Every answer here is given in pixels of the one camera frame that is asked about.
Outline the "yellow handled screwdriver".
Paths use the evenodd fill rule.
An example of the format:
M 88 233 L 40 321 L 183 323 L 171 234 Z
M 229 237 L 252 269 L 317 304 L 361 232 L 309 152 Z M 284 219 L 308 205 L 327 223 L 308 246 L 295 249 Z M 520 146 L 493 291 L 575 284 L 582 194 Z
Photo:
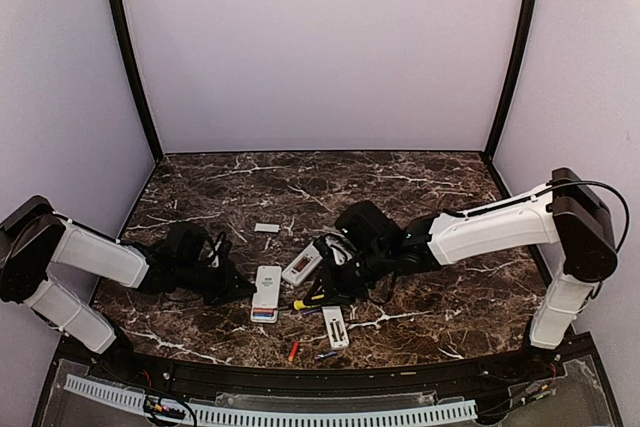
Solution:
M 308 302 L 304 299 L 294 300 L 288 304 L 283 304 L 278 307 L 280 311 L 303 311 L 314 308 L 319 308 L 322 306 L 322 302 L 324 301 L 323 295 L 318 295 L 312 297 Z

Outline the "white remote with barcode label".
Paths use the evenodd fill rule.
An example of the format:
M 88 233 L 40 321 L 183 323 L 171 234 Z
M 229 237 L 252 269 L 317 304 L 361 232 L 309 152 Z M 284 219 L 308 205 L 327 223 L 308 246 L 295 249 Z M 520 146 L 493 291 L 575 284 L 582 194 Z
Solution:
M 309 244 L 282 272 L 282 279 L 288 284 L 300 286 L 323 260 L 321 254 Z

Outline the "white button remote control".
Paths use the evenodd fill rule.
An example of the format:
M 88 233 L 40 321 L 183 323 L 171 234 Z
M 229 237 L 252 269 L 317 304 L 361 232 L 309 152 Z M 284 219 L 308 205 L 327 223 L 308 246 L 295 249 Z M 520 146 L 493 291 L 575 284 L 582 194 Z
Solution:
M 346 324 L 339 306 L 323 306 L 327 336 L 332 349 L 345 349 L 350 345 Z

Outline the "plain white slim remote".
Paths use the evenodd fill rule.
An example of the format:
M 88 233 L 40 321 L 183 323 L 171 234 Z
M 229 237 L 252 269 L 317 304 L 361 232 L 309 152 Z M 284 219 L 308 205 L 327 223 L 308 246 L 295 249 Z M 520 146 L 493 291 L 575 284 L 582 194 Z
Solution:
M 256 272 L 251 311 L 276 310 L 278 313 L 282 268 L 280 266 L 260 266 Z

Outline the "red blue battery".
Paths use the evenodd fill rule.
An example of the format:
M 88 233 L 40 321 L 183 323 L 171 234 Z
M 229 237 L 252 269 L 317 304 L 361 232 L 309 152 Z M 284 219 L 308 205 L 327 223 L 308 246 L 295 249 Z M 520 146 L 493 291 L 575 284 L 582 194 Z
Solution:
M 289 362 L 293 362 L 295 360 L 297 353 L 299 351 L 299 346 L 300 346 L 300 343 L 298 341 L 293 343 L 288 356 Z

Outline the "grey battery cover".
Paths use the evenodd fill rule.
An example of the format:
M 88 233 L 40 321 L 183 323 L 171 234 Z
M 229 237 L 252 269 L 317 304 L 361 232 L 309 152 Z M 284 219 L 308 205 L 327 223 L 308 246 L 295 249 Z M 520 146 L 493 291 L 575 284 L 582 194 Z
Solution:
M 281 230 L 281 227 L 279 224 L 273 224 L 273 223 L 256 223 L 254 226 L 254 231 L 255 232 L 260 232 L 260 233 L 274 233 L 277 234 L 279 233 Z

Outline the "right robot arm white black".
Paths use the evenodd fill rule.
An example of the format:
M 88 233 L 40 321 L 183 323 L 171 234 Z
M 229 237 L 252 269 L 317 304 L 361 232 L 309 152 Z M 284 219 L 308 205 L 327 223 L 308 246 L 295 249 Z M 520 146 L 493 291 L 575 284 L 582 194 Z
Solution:
M 583 180 L 569 168 L 553 170 L 533 189 L 480 207 L 422 216 L 400 227 L 373 202 L 350 205 L 335 227 L 353 251 L 337 263 L 325 237 L 313 245 L 321 265 L 306 306 L 349 304 L 366 299 L 386 276 L 437 271 L 459 261 L 530 245 L 558 244 L 559 271 L 529 324 L 528 344 L 510 360 L 521 381 L 534 379 L 549 363 L 577 315 L 617 269 L 627 239 L 615 235 L 611 211 L 596 194 L 603 183 Z

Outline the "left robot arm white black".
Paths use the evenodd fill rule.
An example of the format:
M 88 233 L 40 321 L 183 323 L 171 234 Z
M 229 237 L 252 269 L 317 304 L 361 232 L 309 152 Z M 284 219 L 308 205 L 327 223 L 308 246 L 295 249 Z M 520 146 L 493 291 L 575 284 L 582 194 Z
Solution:
M 66 265 L 149 295 L 183 289 L 218 306 L 257 291 L 231 260 L 231 247 L 225 233 L 211 236 L 193 222 L 171 225 L 151 245 L 122 242 L 60 214 L 36 195 L 1 222 L 1 299 L 27 306 L 102 355 L 103 368 L 117 381 L 131 383 L 141 374 L 141 362 L 127 350 L 126 336 L 59 283 L 50 266 Z

